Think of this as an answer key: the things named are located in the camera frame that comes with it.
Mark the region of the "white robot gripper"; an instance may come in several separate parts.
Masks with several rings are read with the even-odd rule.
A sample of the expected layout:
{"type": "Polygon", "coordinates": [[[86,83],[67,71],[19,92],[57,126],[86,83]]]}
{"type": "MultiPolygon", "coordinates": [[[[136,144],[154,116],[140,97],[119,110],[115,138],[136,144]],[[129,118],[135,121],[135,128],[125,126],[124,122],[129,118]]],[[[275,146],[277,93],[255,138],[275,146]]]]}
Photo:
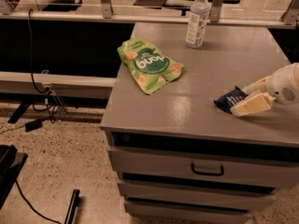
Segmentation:
{"type": "Polygon", "coordinates": [[[299,63],[279,68],[271,76],[263,77],[242,89],[248,97],[231,108],[233,115],[243,117],[281,105],[299,103],[299,63]]]}

